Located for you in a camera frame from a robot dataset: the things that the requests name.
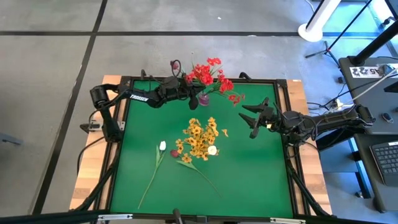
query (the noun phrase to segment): grey floor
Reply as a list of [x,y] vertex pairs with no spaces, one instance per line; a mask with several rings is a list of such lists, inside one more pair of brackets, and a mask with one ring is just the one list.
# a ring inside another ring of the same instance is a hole
[[[91,31],[101,0],[2,0],[0,30]],[[325,32],[339,32],[362,8],[341,3]],[[101,31],[261,31],[295,32],[312,15],[304,0],[222,1],[109,1]],[[367,9],[350,32],[376,32]],[[27,214],[48,159],[57,129],[75,84],[89,37],[0,35],[0,132],[24,140],[21,146],[0,143],[0,216]],[[329,42],[333,37],[324,38]],[[372,38],[344,37],[333,48],[337,58],[355,55]],[[223,60],[224,71],[237,77],[245,71],[253,78],[303,80],[308,101],[325,103],[341,89],[341,76],[330,57],[303,56],[324,48],[300,37],[137,36],[97,37],[88,63],[44,212],[68,210],[76,179],[76,160],[85,145],[79,129],[93,111],[88,91],[103,75],[170,75],[168,62],[180,59],[187,68],[191,58]],[[387,47],[375,53],[391,55]],[[394,212],[378,214],[367,200],[356,198],[356,179],[332,169],[322,155],[333,213],[341,218],[397,223]]]

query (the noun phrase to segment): keyboard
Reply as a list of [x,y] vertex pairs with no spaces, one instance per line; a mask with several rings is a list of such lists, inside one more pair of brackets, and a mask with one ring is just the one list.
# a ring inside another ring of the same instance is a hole
[[371,146],[371,152],[383,183],[398,187],[398,141]]

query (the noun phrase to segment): white pole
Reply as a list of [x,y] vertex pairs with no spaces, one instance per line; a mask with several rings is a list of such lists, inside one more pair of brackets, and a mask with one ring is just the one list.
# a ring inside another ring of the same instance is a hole
[[302,24],[298,28],[298,34],[309,42],[317,42],[323,37],[323,26],[331,14],[335,11],[341,0],[324,0],[318,6],[309,24]]

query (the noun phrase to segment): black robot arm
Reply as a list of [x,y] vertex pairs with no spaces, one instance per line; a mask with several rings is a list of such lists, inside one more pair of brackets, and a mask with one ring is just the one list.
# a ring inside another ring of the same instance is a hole
[[[122,99],[136,100],[148,104],[153,108],[160,108],[163,104],[172,100],[190,99],[189,107],[191,110],[198,106],[196,95],[205,89],[205,86],[197,83],[187,83],[183,75],[182,78],[175,76],[167,77],[155,89],[145,91],[140,89],[130,89],[126,85],[99,85],[90,90],[91,99],[94,107],[101,113],[103,118],[102,131],[107,142],[119,142],[122,138],[118,123],[112,118],[109,107],[115,105]],[[109,100],[107,90],[114,91],[118,95]]]
[[373,125],[375,118],[368,108],[361,105],[354,105],[343,111],[328,113],[320,116],[307,116],[296,111],[274,113],[266,98],[260,105],[242,107],[260,113],[258,119],[251,118],[245,114],[239,115],[247,122],[251,129],[250,138],[255,138],[259,128],[264,126],[272,132],[283,134],[291,146],[299,146],[308,138],[315,140],[318,134],[339,128],[365,128]]

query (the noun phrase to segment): white flower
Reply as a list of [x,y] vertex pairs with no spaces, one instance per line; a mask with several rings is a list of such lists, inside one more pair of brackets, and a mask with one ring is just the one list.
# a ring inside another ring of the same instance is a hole
[[160,142],[160,147],[159,147],[159,149],[160,149],[161,151],[164,151],[164,150],[166,149],[166,142],[165,142],[165,141],[161,141],[161,142]]
[[207,148],[207,152],[209,153],[209,155],[214,156],[215,154],[217,154],[217,148],[216,146],[209,146]]

